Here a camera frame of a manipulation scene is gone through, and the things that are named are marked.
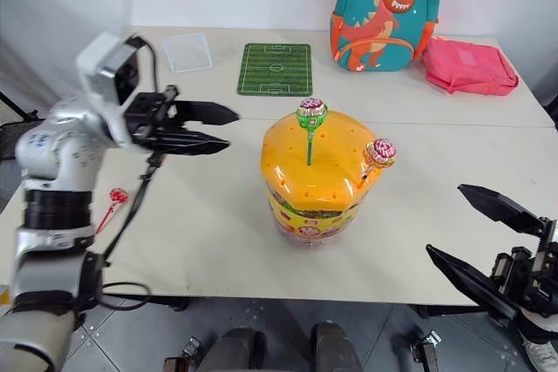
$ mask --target orange dinosaur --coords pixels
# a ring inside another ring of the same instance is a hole
[[[350,26],[344,23],[341,27],[341,37],[350,42],[363,38],[389,38],[393,30],[399,27],[393,14],[407,12],[415,0],[373,0],[373,2],[377,10],[370,12],[362,24],[357,22],[354,26]],[[355,45],[350,49],[347,68],[351,71],[366,70],[366,63],[363,63],[361,58],[368,52],[370,53],[368,64],[378,67],[377,60],[384,53],[385,46],[386,44],[378,42]]]

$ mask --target teal backpack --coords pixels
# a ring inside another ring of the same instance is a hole
[[[439,0],[337,0],[331,53],[349,71],[394,71],[418,57],[438,22]]]

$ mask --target yellow lid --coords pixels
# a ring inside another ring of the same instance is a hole
[[[382,172],[377,167],[370,171],[364,161],[363,151],[375,139],[354,118],[329,111],[316,129],[312,164],[307,166],[308,134],[293,113],[263,138],[262,176],[295,209],[345,211],[360,201]]]

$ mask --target green mat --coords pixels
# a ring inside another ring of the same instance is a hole
[[[251,96],[311,96],[308,44],[246,44],[237,92]]]

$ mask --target pink pouch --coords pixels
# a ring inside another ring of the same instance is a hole
[[[428,81],[450,93],[504,96],[519,83],[500,50],[488,45],[431,38],[424,60]]]

